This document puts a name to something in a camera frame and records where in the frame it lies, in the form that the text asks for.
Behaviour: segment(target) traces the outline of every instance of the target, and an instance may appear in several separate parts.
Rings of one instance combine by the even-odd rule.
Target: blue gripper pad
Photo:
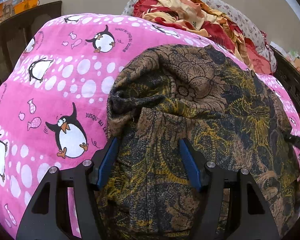
[[[201,191],[202,184],[200,181],[200,170],[198,169],[195,161],[183,139],[179,140],[179,152],[186,172],[188,174],[191,186],[196,188],[198,192]]]
[[[112,165],[117,157],[118,153],[118,139],[114,138],[109,150],[107,151],[105,157],[102,160],[101,165],[98,170],[98,189],[101,190],[104,185],[108,182],[108,178],[111,172]]]

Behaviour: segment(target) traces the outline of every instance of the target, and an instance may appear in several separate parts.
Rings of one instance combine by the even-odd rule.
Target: dark wooden furniture
[[[274,76],[288,92],[297,112],[300,114],[300,73],[288,62],[283,55],[271,47],[277,60],[277,70]]]
[[[0,85],[13,71],[34,34],[48,20],[61,16],[61,5],[62,1],[39,5],[0,23]]]

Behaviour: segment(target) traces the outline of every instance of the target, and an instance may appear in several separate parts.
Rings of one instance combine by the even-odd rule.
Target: pink blanket
[[[106,101],[118,73],[150,47],[213,45],[193,33],[128,16],[80,14],[47,22],[0,86],[0,223],[15,238],[22,215],[51,166],[72,168],[106,143]],[[279,97],[300,136],[300,120],[282,85],[257,75]],[[300,160],[300,151],[296,150]],[[79,236],[69,191],[74,235]]]

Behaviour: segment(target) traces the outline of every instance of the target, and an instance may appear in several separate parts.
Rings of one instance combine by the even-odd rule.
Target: paisley fabric
[[[255,73],[211,45],[163,45],[132,60],[107,102],[108,136],[121,139],[108,184],[98,195],[110,239],[185,239],[199,195],[178,152],[187,137],[224,169],[250,170],[278,230],[294,216],[299,175],[281,130],[291,126],[278,97]],[[220,225],[227,214],[225,190]]]

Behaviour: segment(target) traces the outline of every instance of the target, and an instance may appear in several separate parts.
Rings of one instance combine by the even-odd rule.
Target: orange basket
[[[39,0],[24,0],[14,6],[14,13],[20,13],[39,5]]]

